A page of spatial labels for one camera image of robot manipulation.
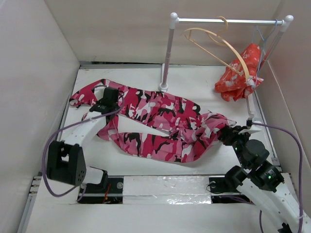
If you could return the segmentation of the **pink camouflage trousers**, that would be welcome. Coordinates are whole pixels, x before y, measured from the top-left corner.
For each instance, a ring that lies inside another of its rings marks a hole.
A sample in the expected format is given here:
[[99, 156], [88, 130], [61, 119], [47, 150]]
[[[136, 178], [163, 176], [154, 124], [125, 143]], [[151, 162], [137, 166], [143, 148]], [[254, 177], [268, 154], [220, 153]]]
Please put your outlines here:
[[137, 89], [108, 79], [83, 87], [71, 96], [70, 104], [94, 105], [97, 101], [95, 89], [100, 85], [123, 94], [124, 99], [119, 101], [123, 105], [119, 112], [121, 116], [168, 133], [167, 136], [120, 133], [119, 117], [115, 116], [97, 135], [103, 140], [114, 141], [120, 149], [133, 156], [165, 162], [194, 162], [218, 142], [222, 128], [236, 124], [219, 113], [202, 113], [200, 105], [183, 97]]

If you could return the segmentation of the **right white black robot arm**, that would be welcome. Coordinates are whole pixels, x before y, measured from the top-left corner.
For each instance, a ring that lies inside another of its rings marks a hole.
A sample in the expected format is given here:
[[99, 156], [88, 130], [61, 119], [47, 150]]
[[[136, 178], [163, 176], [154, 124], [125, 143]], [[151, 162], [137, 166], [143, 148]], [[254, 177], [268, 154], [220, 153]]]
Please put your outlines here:
[[267, 158], [264, 144], [250, 139], [259, 132], [260, 122], [246, 126], [225, 126], [219, 140], [231, 146], [240, 162], [225, 174], [225, 186], [248, 197], [274, 224], [279, 233], [309, 233], [311, 219], [303, 209], [302, 197], [295, 199], [284, 177]]

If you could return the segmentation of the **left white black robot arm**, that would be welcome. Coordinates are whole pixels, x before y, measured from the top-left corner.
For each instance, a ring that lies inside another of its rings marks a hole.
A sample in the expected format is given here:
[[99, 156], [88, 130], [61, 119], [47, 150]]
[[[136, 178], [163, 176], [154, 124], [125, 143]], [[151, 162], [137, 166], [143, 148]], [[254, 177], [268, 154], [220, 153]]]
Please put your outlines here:
[[84, 120], [71, 125], [74, 130], [67, 137], [60, 141], [54, 139], [61, 130], [50, 136], [42, 156], [42, 173], [45, 186], [53, 196], [58, 194], [52, 191], [49, 180], [81, 187], [84, 191], [94, 188], [101, 193], [108, 188], [107, 172], [87, 166], [83, 149], [121, 110], [118, 105], [121, 99], [119, 90], [104, 87], [103, 97], [91, 106]]

